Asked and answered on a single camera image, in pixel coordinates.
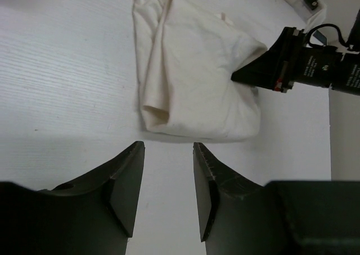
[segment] cable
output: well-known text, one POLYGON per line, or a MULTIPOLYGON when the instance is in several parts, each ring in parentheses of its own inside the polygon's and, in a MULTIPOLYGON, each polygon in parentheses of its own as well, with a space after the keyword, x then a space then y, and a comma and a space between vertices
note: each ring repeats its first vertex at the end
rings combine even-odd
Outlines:
POLYGON ((311 39, 311 36, 320 28, 325 28, 325 27, 332 27, 332 28, 335 28, 337 33, 338 33, 338 36, 339 36, 339 42, 341 45, 343 45, 344 47, 348 48, 349 46, 347 45, 346 41, 344 40, 343 38, 343 35, 341 33, 341 30, 338 26, 336 26, 335 24, 331 24, 331 23, 327 23, 327 24, 322 24, 322 25, 319 25, 319 26, 316 26, 315 28, 311 29, 306 38, 305 38, 305 43, 306 44, 309 44, 310 47, 312 48, 322 48, 323 46, 321 45, 317 45, 317 44, 314 44, 314 43, 311 43, 310 39, 311 39))

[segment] white table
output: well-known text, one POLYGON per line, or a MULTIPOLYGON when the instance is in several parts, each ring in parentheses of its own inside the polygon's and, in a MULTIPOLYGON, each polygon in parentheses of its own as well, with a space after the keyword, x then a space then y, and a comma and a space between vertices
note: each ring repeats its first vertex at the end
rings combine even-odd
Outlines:
MULTIPOLYGON (((225 12, 268 46, 303 22, 283 0, 194 0, 225 12)), ((205 254, 192 140, 145 132, 137 107, 133 0, 0 0, 0 177, 51 189, 146 145, 134 238, 127 254, 205 254)), ((260 90, 251 141, 207 144, 253 181, 330 179, 328 91, 260 90)))

